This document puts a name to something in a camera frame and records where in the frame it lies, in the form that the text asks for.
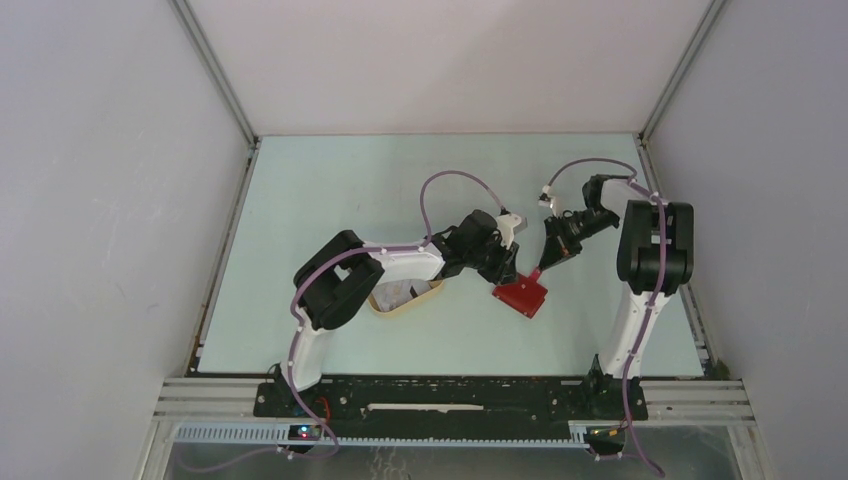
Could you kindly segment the red leather card holder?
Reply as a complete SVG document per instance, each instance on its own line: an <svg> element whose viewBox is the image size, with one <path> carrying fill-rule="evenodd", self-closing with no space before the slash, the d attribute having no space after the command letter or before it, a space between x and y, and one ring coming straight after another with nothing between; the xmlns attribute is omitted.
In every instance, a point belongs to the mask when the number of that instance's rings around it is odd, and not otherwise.
<svg viewBox="0 0 848 480"><path fill-rule="evenodd" d="M544 304L548 289L539 280L542 271L535 268L529 275L518 275L515 283L496 286L492 295L519 314L532 319Z"/></svg>

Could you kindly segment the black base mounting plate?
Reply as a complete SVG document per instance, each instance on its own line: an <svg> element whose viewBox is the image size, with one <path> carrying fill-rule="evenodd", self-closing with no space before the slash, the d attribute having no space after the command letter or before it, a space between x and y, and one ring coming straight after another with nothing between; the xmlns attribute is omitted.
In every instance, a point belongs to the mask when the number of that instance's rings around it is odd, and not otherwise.
<svg viewBox="0 0 848 480"><path fill-rule="evenodd" d="M561 376L326 375L297 395L281 374L256 390L258 418L327 421L340 439L571 440L569 426L648 417L639 383Z"/></svg>

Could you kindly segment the aluminium frame rail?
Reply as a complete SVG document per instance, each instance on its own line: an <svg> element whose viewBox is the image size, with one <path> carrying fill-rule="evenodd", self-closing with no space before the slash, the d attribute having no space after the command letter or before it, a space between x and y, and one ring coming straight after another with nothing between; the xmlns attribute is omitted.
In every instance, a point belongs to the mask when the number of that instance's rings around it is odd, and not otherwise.
<svg viewBox="0 0 848 480"><path fill-rule="evenodd" d="M180 441L287 446L589 449L640 427L721 427L740 475L770 479L753 409L739 380L646 379L628 399L592 401L574 377L332 375L311 388L309 416L281 381L164 382L136 470L164 477Z"/></svg>

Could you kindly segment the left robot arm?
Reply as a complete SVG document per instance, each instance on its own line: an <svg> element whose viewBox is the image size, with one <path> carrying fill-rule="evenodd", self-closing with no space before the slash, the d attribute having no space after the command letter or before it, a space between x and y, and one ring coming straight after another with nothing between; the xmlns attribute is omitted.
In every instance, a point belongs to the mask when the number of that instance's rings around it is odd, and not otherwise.
<svg viewBox="0 0 848 480"><path fill-rule="evenodd" d="M322 377L330 333L352 320L376 288L443 281L466 269L495 286L515 283L515 236L524 222L507 210L493 217L476 209L459 225L418 244L366 242L351 230L336 234L294 276L290 312L298 326L283 362L286 382L278 391L278 404L292 416L312 411L313 386Z"/></svg>

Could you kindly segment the beige oval plastic tray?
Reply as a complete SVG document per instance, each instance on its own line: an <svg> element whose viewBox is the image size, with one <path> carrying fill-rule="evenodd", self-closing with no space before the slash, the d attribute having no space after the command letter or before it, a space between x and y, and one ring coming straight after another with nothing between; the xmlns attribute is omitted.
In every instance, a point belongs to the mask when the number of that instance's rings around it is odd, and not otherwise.
<svg viewBox="0 0 848 480"><path fill-rule="evenodd" d="M427 280L427 282L429 283L429 289L426 292L422 293L420 296L418 296L416 299L412 300L411 302L409 302L409 303L403 305L402 307L399 307L399 308L397 308L393 311L380 312L380 311L377 311L375 309L374 300L373 300L373 296L372 296L372 292L374 290L370 293L370 295L367 298L367 305L374 312L374 314L379 316L379 317L389 318L389 317L393 317L393 316L402 315L402 314L407 313L408 311L410 311L412 309L415 309L415 308L421 306L423 303L427 302L429 299L436 296L444 287L444 281L443 280Z"/></svg>

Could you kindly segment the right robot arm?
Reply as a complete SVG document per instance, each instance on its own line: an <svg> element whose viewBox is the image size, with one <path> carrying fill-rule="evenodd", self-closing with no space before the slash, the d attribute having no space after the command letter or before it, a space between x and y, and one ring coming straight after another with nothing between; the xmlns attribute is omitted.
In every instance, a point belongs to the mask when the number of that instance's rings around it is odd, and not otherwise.
<svg viewBox="0 0 848 480"><path fill-rule="evenodd" d="M544 219L537 269L544 272L570 260L582 252L584 241L609 228L618 230L622 298L596 365L604 377L631 381L641 376L643 348L660 312L692 277L694 207L669 202L624 176L594 175L582 194L582 210Z"/></svg>

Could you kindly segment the silver card behind gold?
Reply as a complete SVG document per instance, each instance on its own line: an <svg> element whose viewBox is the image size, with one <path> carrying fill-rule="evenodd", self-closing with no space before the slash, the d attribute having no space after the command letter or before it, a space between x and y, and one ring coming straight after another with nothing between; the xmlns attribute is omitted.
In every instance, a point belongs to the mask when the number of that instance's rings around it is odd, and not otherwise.
<svg viewBox="0 0 848 480"><path fill-rule="evenodd" d="M400 280L378 285L372 292L375 309L390 312L416 299L429 289L423 280Z"/></svg>

